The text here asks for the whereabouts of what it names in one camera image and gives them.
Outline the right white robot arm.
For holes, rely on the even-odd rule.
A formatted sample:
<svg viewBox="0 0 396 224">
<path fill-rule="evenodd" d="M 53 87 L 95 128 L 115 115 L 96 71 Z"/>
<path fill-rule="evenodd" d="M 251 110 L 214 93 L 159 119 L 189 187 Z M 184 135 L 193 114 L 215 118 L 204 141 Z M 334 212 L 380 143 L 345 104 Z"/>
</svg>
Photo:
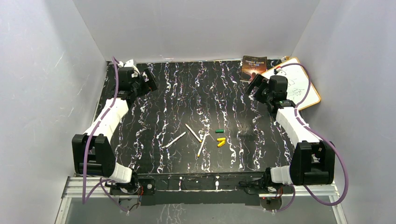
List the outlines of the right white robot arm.
<svg viewBox="0 0 396 224">
<path fill-rule="evenodd" d="M 254 99 L 264 103 L 284 128 L 295 147 L 289 166 L 267 168 L 263 188 L 276 193 L 283 185 L 325 185 L 333 182 L 335 153 L 328 143 L 307 130 L 298 115 L 296 104 L 287 99 L 288 79 L 274 75 L 269 79 L 257 75 L 247 87 L 250 94 L 257 87 Z"/>
</svg>

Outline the dark book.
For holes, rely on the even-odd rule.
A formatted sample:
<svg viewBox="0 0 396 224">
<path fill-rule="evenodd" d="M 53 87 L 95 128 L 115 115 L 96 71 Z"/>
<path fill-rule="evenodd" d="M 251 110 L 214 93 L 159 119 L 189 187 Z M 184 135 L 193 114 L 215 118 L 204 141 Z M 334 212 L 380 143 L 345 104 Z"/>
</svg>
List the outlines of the dark book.
<svg viewBox="0 0 396 224">
<path fill-rule="evenodd" d="M 243 56 L 240 81 L 251 82 L 256 75 L 267 71 L 267 57 Z"/>
</svg>

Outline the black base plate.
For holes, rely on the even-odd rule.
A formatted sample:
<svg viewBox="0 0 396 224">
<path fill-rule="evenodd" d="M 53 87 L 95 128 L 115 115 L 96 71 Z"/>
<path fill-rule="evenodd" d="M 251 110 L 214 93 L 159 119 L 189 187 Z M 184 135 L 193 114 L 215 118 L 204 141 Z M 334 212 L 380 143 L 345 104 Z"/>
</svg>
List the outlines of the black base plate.
<svg viewBox="0 0 396 224">
<path fill-rule="evenodd" d="M 143 206 L 231 204 L 279 207 L 290 186 L 265 187 L 263 171 L 133 174 L 128 184 L 106 183 L 110 194 L 137 197 Z"/>
</svg>

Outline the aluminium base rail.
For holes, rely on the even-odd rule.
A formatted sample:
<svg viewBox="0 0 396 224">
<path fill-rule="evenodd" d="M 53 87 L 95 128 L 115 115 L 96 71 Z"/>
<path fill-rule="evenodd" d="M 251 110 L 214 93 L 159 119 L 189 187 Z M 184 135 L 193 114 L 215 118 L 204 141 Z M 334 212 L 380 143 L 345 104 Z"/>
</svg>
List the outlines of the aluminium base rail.
<svg viewBox="0 0 396 224">
<path fill-rule="evenodd" d="M 93 194 L 82 203 L 82 178 L 67 180 L 57 224 L 345 224 L 341 205 L 324 206 L 303 187 L 283 195 L 247 194 L 231 177 L 158 177 L 155 193 L 109 199 L 89 178 Z"/>
</svg>

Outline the white marker pen yellow end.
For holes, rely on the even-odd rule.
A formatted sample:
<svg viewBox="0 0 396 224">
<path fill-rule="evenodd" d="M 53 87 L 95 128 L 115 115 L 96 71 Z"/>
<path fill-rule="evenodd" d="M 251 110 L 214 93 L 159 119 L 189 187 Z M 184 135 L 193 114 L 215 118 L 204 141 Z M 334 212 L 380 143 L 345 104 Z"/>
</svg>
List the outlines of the white marker pen yellow end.
<svg viewBox="0 0 396 224">
<path fill-rule="evenodd" d="M 203 139 L 202 139 L 202 141 L 201 141 L 200 148 L 199 148 L 198 153 L 197 153 L 197 157 L 200 157 L 200 154 L 201 154 L 201 151 L 202 151 L 202 149 L 203 149 L 204 142 L 205 142 L 205 140 L 206 140 L 207 135 L 208 135 L 208 132 L 206 132 L 206 133 L 204 134 L 204 136 L 203 136 Z"/>
</svg>

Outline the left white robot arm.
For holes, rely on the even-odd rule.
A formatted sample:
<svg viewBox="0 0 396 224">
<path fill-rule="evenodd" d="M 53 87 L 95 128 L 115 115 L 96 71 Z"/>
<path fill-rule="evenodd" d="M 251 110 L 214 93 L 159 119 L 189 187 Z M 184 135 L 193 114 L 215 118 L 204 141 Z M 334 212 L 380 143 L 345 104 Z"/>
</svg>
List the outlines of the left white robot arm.
<svg viewBox="0 0 396 224">
<path fill-rule="evenodd" d="M 83 133 L 72 138 L 76 173 L 93 175 L 121 183 L 128 194 L 139 190 L 139 181 L 130 168 L 116 162 L 110 141 L 118 124 L 139 97 L 157 90 L 155 76 L 146 68 L 140 74 L 134 67 L 118 69 L 116 86 L 94 123 Z"/>
</svg>

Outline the orange-yellow pen cap lower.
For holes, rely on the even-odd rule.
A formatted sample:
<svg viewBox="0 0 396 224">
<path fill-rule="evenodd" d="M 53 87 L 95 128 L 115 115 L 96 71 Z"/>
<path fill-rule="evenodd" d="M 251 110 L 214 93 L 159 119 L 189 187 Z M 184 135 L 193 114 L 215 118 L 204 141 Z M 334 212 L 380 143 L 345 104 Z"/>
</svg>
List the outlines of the orange-yellow pen cap lower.
<svg viewBox="0 0 396 224">
<path fill-rule="evenodd" d="M 225 145 L 225 141 L 221 141 L 221 142 L 217 145 L 217 147 L 221 147 L 221 146 L 223 146 L 223 145 Z"/>
</svg>

